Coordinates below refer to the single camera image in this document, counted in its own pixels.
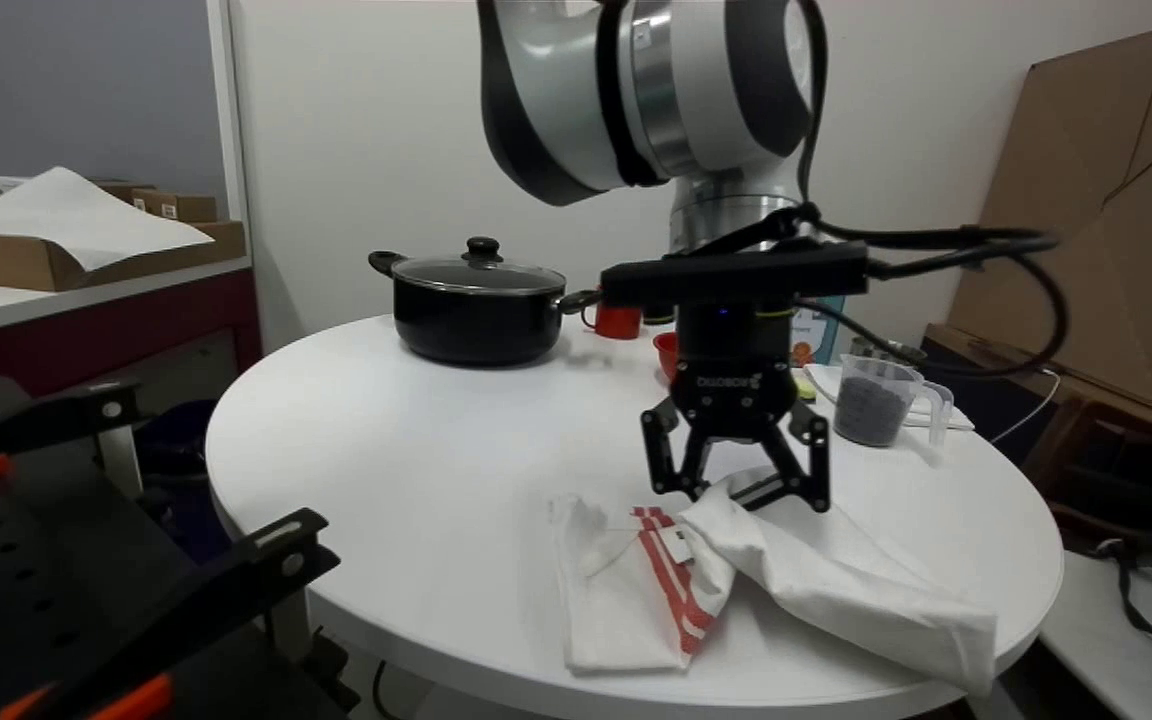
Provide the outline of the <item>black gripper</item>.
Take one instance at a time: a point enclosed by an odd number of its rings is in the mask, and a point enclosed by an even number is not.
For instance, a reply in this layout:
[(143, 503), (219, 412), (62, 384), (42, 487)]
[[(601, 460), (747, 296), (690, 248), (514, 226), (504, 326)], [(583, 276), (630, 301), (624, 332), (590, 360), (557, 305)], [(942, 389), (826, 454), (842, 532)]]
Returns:
[(774, 460), (774, 477), (736, 487), (733, 501), (759, 513), (785, 498), (800, 498), (814, 513), (832, 510), (827, 420), (814, 407), (794, 407), (788, 381), (788, 312), (759, 305), (683, 305), (681, 307), (681, 364), (671, 399), (641, 412), (649, 457), (649, 483), (668, 498), (699, 501), (707, 441), (690, 437), (683, 460), (671, 460), (671, 434), (681, 412), (692, 423), (722, 434), (757, 434)]

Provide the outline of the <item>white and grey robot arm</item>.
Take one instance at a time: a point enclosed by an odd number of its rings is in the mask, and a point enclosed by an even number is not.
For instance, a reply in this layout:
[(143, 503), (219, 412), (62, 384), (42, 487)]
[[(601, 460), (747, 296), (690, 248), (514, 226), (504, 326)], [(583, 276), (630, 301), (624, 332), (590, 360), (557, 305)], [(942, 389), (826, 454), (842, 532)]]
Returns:
[(794, 305), (842, 274), (805, 235), (827, 85), (820, 0), (477, 0), (482, 117), (500, 171), (546, 206), (675, 194), (671, 248), (601, 296), (675, 321), (675, 376), (641, 416), (649, 482), (703, 498), (722, 441), (774, 472), (744, 510), (832, 503), (827, 423), (788, 381)]

